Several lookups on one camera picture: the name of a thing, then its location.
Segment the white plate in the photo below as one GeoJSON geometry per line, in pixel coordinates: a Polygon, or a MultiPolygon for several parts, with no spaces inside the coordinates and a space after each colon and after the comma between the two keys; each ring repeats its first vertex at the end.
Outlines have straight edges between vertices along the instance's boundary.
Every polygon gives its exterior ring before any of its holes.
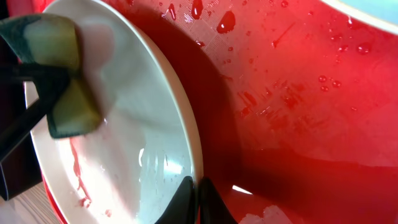
{"type": "Polygon", "coordinates": [[[322,0],[362,22],[398,35],[397,0],[322,0]]]}
{"type": "MultiPolygon", "coordinates": [[[[154,223],[185,176],[203,175],[195,118],[177,75],[148,36],[101,1],[55,1],[45,12],[80,28],[83,69],[105,114],[97,131],[71,141],[88,208],[69,139],[51,139],[45,119],[32,130],[50,192],[69,223],[154,223]]],[[[29,105],[34,85],[25,91],[29,105]]]]}

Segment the yellow sponge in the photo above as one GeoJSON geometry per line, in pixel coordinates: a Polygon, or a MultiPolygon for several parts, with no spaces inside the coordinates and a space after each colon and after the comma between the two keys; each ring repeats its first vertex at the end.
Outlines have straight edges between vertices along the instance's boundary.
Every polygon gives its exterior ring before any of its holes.
{"type": "Polygon", "coordinates": [[[0,24],[0,35],[22,63],[69,69],[70,84],[47,115],[51,137],[87,134],[99,126],[103,118],[81,75],[78,37],[70,19],[52,14],[12,18],[0,24]]]}

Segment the wet surface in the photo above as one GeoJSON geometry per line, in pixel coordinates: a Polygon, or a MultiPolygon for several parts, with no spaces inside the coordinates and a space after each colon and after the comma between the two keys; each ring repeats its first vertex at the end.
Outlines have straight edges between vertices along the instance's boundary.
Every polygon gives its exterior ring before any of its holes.
{"type": "Polygon", "coordinates": [[[396,220],[398,37],[316,0],[106,2],[177,72],[238,222],[271,205],[292,223],[396,220]]]}

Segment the green sponge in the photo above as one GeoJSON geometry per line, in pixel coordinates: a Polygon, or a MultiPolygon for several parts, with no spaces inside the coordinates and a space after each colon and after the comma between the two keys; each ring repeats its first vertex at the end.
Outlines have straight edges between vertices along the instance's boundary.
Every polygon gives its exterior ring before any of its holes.
{"type": "Polygon", "coordinates": [[[47,114],[51,137],[88,134],[100,125],[103,117],[81,75],[78,37],[70,19],[52,14],[10,18],[0,22],[0,35],[22,63],[69,69],[70,84],[47,114]]]}

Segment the wooden surface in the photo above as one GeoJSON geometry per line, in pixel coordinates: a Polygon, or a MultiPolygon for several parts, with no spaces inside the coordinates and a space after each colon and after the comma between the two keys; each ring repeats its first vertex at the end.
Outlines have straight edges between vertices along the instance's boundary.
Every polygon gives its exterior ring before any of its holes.
{"type": "Polygon", "coordinates": [[[43,183],[40,183],[8,202],[0,197],[0,223],[58,224],[59,221],[47,200],[43,183]]]}

